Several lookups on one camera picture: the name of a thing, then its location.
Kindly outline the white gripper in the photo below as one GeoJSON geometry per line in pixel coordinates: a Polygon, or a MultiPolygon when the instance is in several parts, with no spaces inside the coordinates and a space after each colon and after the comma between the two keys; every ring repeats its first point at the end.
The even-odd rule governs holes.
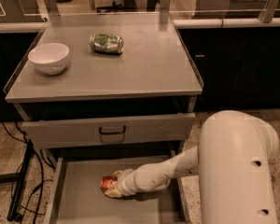
{"type": "Polygon", "coordinates": [[[166,189],[170,184],[171,168],[169,164],[150,163],[135,170],[117,170],[113,172],[118,181],[105,191],[109,198],[132,196],[139,192],[151,192],[166,189]]]}

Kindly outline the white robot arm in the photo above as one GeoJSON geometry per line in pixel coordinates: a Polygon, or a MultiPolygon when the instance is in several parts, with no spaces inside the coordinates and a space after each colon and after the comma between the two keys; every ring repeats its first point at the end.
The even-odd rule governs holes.
{"type": "Polygon", "coordinates": [[[121,198],[197,175],[202,224],[277,224],[268,159],[278,148],[278,135],[266,121],[220,111],[205,121],[196,147],[167,161],[116,171],[102,180],[101,190],[121,198]]]}

